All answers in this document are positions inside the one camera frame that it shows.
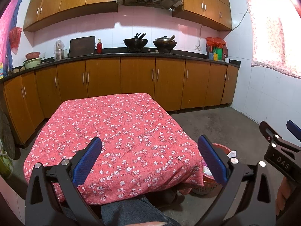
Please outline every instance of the backsplash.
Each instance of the backsplash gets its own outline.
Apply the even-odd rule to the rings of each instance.
[[[158,37],[175,35],[177,45],[174,49],[206,54],[206,37],[218,37],[219,32],[202,27],[200,46],[202,51],[195,50],[199,45],[200,27],[202,25],[184,19],[172,17],[169,10],[119,6],[118,13],[100,13],[82,16],[59,22],[34,33],[33,51],[46,53],[46,58],[54,56],[54,44],[61,39],[65,49],[74,38],[94,36],[101,39],[103,48],[125,47],[124,39],[133,38],[136,33],[145,32],[148,39],[146,47],[155,47],[153,40]]]

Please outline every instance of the window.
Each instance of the window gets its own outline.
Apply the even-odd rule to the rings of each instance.
[[[246,0],[252,20],[252,65],[301,78],[301,18],[290,0]]]

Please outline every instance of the blue gripper pad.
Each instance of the blue gripper pad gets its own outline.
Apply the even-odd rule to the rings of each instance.
[[[291,120],[286,123],[286,128],[301,141],[301,129]]]
[[[100,138],[94,137],[85,149],[78,151],[85,151],[85,153],[73,169],[72,183],[75,186],[82,185],[85,182],[94,163],[96,162],[99,154],[101,153],[101,149],[102,143]]]
[[[225,164],[213,149],[212,143],[205,135],[198,139],[198,149],[203,156],[208,168],[210,169],[215,181],[225,186],[228,182],[227,168]]]

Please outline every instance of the red bottle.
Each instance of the red bottle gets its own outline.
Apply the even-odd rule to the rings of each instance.
[[[97,45],[96,45],[96,51],[97,51],[97,53],[101,53],[102,52],[102,43],[100,42],[101,41],[101,39],[98,39],[98,43],[97,43]]]

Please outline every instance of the power outlet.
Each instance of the power outlet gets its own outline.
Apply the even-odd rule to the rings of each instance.
[[[202,51],[202,47],[198,46],[198,45],[195,45],[195,50]]]

